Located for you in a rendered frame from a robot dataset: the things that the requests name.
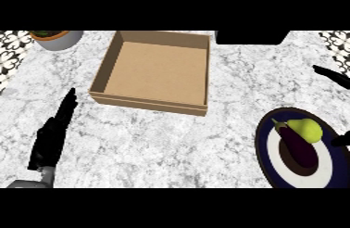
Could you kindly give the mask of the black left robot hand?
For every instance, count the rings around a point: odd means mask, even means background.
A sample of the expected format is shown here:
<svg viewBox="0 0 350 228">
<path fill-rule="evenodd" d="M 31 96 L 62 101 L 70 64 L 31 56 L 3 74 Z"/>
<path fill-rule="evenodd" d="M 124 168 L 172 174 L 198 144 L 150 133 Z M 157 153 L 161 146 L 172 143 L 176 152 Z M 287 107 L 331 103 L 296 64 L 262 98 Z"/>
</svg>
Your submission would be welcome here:
<svg viewBox="0 0 350 228">
<path fill-rule="evenodd" d="M 28 161 L 28 169 L 33 171 L 43 167 L 56 167 L 65 146 L 65 131 L 77 106 L 76 89 L 71 88 L 56 115 L 48 119 L 45 126 L 37 131 Z"/>
</svg>

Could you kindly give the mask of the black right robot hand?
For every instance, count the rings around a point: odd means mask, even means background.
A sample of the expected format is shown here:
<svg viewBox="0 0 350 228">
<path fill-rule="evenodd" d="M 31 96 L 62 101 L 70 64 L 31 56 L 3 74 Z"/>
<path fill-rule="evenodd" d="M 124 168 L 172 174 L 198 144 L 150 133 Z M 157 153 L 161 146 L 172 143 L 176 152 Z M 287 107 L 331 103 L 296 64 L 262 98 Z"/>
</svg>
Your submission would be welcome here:
<svg viewBox="0 0 350 228">
<path fill-rule="evenodd" d="M 350 78 L 340 74 L 339 72 L 333 71 L 331 69 L 327 69 L 321 66 L 313 65 L 313 70 L 318 74 L 325 76 L 333 82 L 337 83 L 344 89 L 350 90 Z M 350 146 L 350 131 L 340 135 L 333 141 L 333 146 Z"/>
</svg>

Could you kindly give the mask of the purple eggplant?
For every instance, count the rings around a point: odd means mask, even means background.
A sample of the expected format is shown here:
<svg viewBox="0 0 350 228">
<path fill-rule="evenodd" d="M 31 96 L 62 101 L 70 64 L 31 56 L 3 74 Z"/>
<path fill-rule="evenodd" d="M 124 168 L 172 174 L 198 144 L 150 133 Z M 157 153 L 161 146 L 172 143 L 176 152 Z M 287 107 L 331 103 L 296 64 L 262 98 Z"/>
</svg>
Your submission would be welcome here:
<svg viewBox="0 0 350 228">
<path fill-rule="evenodd" d="M 272 121 L 293 159 L 303 168 L 313 168 L 319 164 L 319 157 L 313 145 L 306 142 L 284 122 Z"/>
</svg>

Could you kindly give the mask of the brown cardboard box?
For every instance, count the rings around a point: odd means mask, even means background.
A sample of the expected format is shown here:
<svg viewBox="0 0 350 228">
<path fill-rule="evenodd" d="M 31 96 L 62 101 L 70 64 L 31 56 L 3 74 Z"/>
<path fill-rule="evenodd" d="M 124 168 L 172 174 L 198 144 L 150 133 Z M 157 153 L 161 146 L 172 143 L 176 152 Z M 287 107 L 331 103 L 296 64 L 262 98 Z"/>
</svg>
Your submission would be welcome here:
<svg viewBox="0 0 350 228">
<path fill-rule="evenodd" d="M 98 103 L 195 116 L 209 111 L 212 37 L 119 31 L 89 94 Z"/>
</svg>

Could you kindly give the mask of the dark blue white plate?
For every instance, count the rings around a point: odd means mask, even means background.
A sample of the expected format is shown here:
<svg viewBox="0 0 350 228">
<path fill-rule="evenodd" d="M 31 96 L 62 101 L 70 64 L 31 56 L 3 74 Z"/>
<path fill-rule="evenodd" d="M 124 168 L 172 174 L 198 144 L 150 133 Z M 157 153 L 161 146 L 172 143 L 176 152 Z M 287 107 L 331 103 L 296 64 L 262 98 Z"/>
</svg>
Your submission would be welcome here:
<svg viewBox="0 0 350 228">
<path fill-rule="evenodd" d="M 288 154 L 274 121 L 312 119 L 322 126 L 322 140 L 313 144 L 319 165 L 303 168 Z M 274 188 L 350 188 L 350 151 L 333 146 L 339 137 L 333 127 L 309 111 L 277 108 L 262 118 L 256 130 L 256 154 L 260 168 Z"/>
</svg>

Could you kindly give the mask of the yellow-green pear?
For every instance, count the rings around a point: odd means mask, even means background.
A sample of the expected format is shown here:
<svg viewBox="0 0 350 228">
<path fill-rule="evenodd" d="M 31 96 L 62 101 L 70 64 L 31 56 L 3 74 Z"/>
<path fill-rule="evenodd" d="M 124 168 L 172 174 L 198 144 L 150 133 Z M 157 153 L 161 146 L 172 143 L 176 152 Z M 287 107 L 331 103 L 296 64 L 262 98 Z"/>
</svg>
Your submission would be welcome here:
<svg viewBox="0 0 350 228">
<path fill-rule="evenodd" d="M 309 144 L 315 144 L 322 140 L 322 126 L 315 120 L 288 120 L 287 125 Z"/>
</svg>

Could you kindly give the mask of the black appliance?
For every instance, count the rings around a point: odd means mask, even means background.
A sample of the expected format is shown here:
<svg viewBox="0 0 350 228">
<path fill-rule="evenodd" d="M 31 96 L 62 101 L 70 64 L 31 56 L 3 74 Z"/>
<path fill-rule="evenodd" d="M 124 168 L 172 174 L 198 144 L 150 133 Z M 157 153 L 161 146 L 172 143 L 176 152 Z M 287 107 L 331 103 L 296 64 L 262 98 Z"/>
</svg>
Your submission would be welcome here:
<svg viewBox="0 0 350 228">
<path fill-rule="evenodd" d="M 217 44 L 279 44 L 288 31 L 216 31 Z"/>
</svg>

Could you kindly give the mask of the grey plant pot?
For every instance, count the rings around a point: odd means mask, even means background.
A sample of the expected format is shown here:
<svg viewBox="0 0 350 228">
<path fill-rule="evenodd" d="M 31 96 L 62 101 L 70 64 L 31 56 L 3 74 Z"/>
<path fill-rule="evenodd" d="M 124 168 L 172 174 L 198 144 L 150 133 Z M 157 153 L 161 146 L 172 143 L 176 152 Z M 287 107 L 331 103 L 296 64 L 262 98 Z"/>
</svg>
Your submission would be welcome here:
<svg viewBox="0 0 350 228">
<path fill-rule="evenodd" d="M 49 51 L 67 50 L 83 38 L 83 31 L 62 31 L 54 36 L 30 35 L 37 44 Z"/>
</svg>

